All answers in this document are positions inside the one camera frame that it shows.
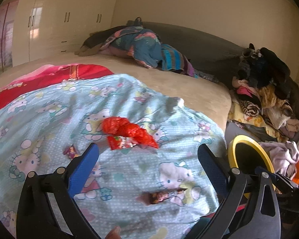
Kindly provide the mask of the left hand red nails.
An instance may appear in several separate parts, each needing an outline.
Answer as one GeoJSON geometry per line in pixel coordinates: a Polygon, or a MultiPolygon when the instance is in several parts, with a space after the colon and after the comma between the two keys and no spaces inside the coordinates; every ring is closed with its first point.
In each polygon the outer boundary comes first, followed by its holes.
{"type": "Polygon", "coordinates": [[[105,237],[105,239],[121,239],[120,236],[121,227],[114,227],[105,237]]]}

